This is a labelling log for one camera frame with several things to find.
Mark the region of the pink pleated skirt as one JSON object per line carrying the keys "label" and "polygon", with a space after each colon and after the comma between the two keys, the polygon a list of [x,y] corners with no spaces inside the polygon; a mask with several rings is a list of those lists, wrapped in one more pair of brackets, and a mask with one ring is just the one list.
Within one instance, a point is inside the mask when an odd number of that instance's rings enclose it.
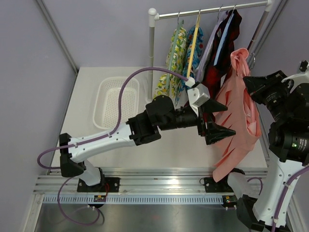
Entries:
{"label": "pink pleated skirt", "polygon": [[231,67],[216,100],[228,107],[227,111],[215,114],[216,124],[232,129],[235,135],[215,143],[222,158],[214,165],[212,176],[221,181],[254,149],[261,136],[259,112],[251,99],[243,78],[250,76],[247,64],[249,52],[246,48],[233,51]]}

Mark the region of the pink skirt hanger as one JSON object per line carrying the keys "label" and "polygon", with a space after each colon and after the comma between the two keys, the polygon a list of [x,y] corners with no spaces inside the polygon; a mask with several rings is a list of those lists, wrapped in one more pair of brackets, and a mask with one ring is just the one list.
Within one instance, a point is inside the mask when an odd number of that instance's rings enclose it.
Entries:
{"label": "pink skirt hanger", "polygon": [[244,64],[248,66],[248,70],[253,70],[256,64],[256,54],[255,52],[249,52],[246,49],[239,49],[234,51],[231,55],[231,63],[236,70],[240,65],[245,68]]}

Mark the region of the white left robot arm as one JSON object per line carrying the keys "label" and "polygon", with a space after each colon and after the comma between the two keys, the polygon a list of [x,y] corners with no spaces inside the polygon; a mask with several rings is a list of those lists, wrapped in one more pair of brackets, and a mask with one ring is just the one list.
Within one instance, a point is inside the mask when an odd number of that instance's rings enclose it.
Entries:
{"label": "white left robot arm", "polygon": [[88,158],[117,148],[154,142],[161,139],[160,131],[188,127],[197,127],[206,144],[214,144],[236,134],[213,121],[212,113],[220,110],[226,111],[227,107],[213,99],[199,106],[197,112],[190,106],[176,109],[170,97],[161,95],[147,104],[142,113],[112,131],[79,138],[63,133],[59,137],[61,175],[77,177],[94,192],[99,192],[104,188],[105,177],[102,169],[90,164]]}

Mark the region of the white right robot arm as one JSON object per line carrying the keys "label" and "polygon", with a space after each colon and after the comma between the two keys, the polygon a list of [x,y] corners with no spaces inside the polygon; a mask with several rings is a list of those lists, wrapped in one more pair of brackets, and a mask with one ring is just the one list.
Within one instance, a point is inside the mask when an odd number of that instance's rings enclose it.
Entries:
{"label": "white right robot arm", "polygon": [[237,197],[237,217],[249,230],[286,232],[287,208],[298,177],[309,169],[309,73],[286,76],[282,71],[244,77],[251,99],[270,111],[270,163],[259,195],[242,173],[219,179],[223,191]]}

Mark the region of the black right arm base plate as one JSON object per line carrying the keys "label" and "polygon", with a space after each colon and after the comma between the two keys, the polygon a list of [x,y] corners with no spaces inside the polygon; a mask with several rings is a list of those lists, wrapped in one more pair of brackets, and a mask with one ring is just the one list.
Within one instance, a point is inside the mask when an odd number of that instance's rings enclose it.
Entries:
{"label": "black right arm base plate", "polygon": [[199,180],[199,183],[205,188],[207,193],[232,193],[232,188],[227,183],[227,177],[224,177],[219,182],[215,182],[212,177],[204,177]]}

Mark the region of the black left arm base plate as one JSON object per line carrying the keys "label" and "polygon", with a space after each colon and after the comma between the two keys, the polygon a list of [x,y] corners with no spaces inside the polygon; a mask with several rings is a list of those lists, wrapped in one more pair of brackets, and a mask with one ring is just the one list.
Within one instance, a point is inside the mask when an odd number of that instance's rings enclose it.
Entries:
{"label": "black left arm base plate", "polygon": [[77,185],[77,192],[88,193],[88,192],[108,192],[118,193],[120,186],[119,177],[105,177],[104,180],[96,185],[88,186],[85,181],[79,179]]}

